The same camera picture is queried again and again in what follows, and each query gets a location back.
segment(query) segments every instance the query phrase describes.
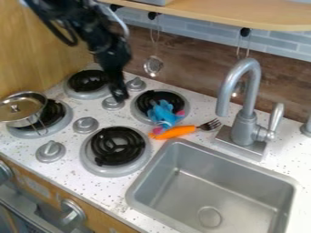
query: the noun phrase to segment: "sink basin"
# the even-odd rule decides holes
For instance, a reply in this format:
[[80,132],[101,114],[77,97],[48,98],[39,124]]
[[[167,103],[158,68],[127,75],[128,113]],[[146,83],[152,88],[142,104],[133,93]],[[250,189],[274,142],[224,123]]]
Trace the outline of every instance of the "sink basin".
[[183,139],[127,190],[128,205],[180,232],[284,233],[294,179]]

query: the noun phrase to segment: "speckled countertop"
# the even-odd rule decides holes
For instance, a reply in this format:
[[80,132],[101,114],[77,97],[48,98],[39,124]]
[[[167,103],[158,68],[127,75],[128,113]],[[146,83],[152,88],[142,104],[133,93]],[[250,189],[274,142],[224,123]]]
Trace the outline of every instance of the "speckled countertop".
[[[134,77],[134,75],[126,74],[125,78],[130,80]],[[202,121],[216,117],[215,98],[150,79],[144,78],[144,80],[147,82],[147,89],[174,90],[189,100],[191,113],[183,121],[183,124],[200,124],[203,123]],[[79,147],[87,135],[77,134],[72,129],[72,123],[80,117],[92,116],[99,121],[100,127],[127,126],[136,128],[145,134],[149,132],[150,126],[138,122],[130,113],[130,102],[139,93],[131,93],[131,98],[126,101],[125,107],[115,112],[106,111],[101,107],[102,98],[83,101],[67,97],[63,92],[62,84],[53,87],[46,94],[48,97],[66,102],[74,109],[74,119],[70,125],[49,137],[19,139],[12,137],[6,131],[5,124],[1,124],[0,152],[6,154],[16,164],[25,167],[89,204],[102,209],[140,232],[177,232],[131,209],[126,204],[125,193],[140,171],[126,177],[105,178],[90,174],[80,164]],[[230,116],[222,118],[222,122],[231,126],[240,108],[240,105],[231,104]],[[269,114],[257,111],[257,115],[259,124],[266,127]],[[288,232],[290,233],[311,232],[311,225],[309,224],[311,218],[311,139],[300,134],[300,125],[296,121],[284,119],[278,130],[277,139],[269,144],[268,155],[262,162],[258,163],[240,157],[253,164],[293,177],[300,183],[301,188],[289,223]],[[231,155],[212,144],[215,135],[216,133],[198,131],[183,138]],[[63,143],[67,148],[67,153],[55,163],[43,164],[35,159],[35,151],[49,140]],[[152,154],[163,143],[163,141],[153,140],[151,142]]]

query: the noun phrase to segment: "shelf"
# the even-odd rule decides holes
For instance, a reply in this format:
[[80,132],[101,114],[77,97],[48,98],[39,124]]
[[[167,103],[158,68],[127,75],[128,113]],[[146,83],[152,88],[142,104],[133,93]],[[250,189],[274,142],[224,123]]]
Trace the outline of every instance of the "shelf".
[[226,25],[271,31],[311,31],[311,4],[286,0],[174,0],[166,6],[126,0],[108,4]]

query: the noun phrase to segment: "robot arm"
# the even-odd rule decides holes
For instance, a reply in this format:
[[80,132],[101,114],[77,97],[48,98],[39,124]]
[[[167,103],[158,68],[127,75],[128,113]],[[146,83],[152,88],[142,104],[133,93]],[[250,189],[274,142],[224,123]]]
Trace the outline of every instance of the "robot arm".
[[[109,89],[117,102],[128,98],[123,67],[131,59],[130,48],[122,36],[113,33],[110,21],[85,0],[25,0],[45,25],[68,46],[76,46],[80,37],[87,43],[109,80]],[[69,38],[52,23],[61,22]]]

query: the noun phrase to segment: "wood panel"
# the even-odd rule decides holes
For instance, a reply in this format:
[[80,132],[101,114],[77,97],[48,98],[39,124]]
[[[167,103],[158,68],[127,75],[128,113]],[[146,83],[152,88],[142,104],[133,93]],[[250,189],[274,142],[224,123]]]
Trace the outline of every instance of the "wood panel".
[[272,31],[311,29],[311,5],[295,0],[174,0],[166,6],[128,0],[100,0],[168,15]]
[[[13,182],[17,184],[20,188],[28,191],[29,193],[41,198],[45,203],[50,204],[51,206],[60,209],[59,200],[63,198],[69,198],[74,200],[74,202],[85,212],[87,220],[85,225],[91,228],[95,233],[111,233],[109,231],[110,228],[113,228],[117,233],[138,233],[136,230],[130,228],[128,225],[118,221],[115,218],[110,217],[103,211],[95,208],[88,203],[84,202],[80,198],[74,197],[68,192],[64,191],[60,187],[57,187],[46,180],[38,177],[34,173],[19,167],[17,164],[12,162],[11,160],[0,156],[0,159],[4,161],[12,170],[14,170],[15,174],[18,175],[13,178]],[[40,184],[43,187],[46,187],[50,193],[50,198],[34,191],[28,185],[22,184],[20,179],[23,177],[28,177],[34,180],[36,183]]]
[[0,97],[46,90],[92,61],[83,43],[64,45],[18,0],[0,7]]
[[[153,52],[149,31],[131,26],[133,60],[126,71],[146,76],[143,63]],[[226,73],[236,63],[236,48],[198,39],[162,33],[158,55],[165,67],[158,81],[216,96]],[[286,104],[286,117],[304,121],[311,109],[311,65],[282,56],[251,51],[263,69],[256,108],[270,112],[272,103]],[[242,97],[232,99],[241,104]]]

